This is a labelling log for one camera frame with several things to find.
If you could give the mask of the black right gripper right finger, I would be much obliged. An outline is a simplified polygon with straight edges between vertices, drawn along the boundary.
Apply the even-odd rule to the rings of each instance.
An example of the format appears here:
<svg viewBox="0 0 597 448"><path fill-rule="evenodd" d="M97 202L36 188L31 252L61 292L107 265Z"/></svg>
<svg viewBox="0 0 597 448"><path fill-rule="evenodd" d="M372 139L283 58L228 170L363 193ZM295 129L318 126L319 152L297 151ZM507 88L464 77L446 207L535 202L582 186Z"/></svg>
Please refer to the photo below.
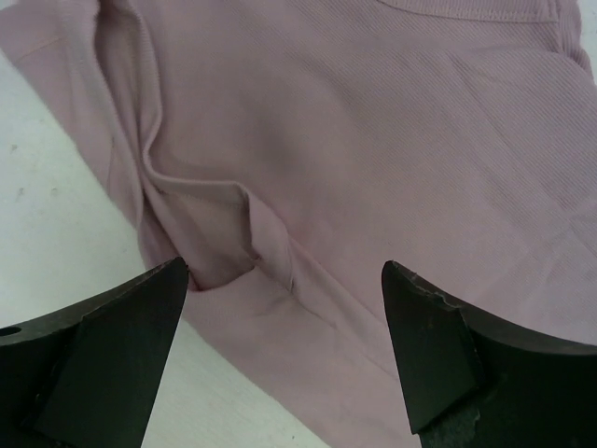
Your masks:
<svg viewBox="0 0 597 448"><path fill-rule="evenodd" d="M411 432L424 447L592 447L596 349L461 301L397 262L382 294Z"/></svg>

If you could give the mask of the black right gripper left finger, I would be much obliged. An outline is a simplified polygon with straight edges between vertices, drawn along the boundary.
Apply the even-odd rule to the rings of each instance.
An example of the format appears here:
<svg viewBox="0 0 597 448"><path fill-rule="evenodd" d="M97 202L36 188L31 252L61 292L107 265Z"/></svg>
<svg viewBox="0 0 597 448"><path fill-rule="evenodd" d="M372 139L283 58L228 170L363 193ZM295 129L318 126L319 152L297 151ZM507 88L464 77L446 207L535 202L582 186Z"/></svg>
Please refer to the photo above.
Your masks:
<svg viewBox="0 0 597 448"><path fill-rule="evenodd" d="M1 330L4 447L139 447L187 294L175 258Z"/></svg>

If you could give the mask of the mauve tank top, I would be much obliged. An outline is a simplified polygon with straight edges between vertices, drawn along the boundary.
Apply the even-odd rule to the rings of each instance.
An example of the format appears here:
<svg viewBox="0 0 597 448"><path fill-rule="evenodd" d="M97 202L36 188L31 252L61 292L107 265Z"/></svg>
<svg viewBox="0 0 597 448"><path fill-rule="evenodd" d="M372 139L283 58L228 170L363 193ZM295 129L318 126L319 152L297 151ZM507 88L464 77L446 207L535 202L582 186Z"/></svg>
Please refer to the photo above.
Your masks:
<svg viewBox="0 0 597 448"><path fill-rule="evenodd" d="M413 447L390 259L596 341L574 1L20 1L1 46L199 334L332 447Z"/></svg>

